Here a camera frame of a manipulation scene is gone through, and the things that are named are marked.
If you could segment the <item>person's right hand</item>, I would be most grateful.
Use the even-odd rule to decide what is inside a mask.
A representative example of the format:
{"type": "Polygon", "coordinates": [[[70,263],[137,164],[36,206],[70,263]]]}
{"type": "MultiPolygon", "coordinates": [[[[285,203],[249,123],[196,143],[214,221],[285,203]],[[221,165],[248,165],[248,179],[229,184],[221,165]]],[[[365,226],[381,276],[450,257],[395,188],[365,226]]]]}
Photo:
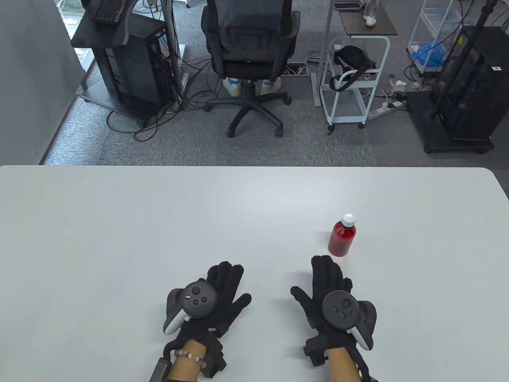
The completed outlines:
{"type": "Polygon", "coordinates": [[[346,331],[334,328],[325,319],[323,301],[329,293],[334,291],[351,292],[351,279],[344,278],[340,266],[330,256],[313,256],[312,268],[312,296],[308,296],[300,287],[293,286],[290,293],[300,304],[312,329],[316,329],[324,349],[354,348],[356,341],[346,331]]]}

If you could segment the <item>person's left hand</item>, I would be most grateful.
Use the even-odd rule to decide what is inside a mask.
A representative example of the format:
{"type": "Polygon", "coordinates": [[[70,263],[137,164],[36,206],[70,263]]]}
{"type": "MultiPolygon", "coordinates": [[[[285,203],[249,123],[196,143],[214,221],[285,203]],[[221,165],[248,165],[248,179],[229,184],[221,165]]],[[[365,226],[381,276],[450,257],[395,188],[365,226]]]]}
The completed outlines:
{"type": "Polygon", "coordinates": [[[174,346],[182,346],[189,340],[209,346],[211,336],[219,339],[227,333],[233,322],[252,300],[249,293],[244,293],[236,298],[243,273],[244,268],[241,265],[231,265],[227,261],[209,269],[206,282],[215,289],[218,302],[210,315],[184,322],[173,341],[174,346]]]}

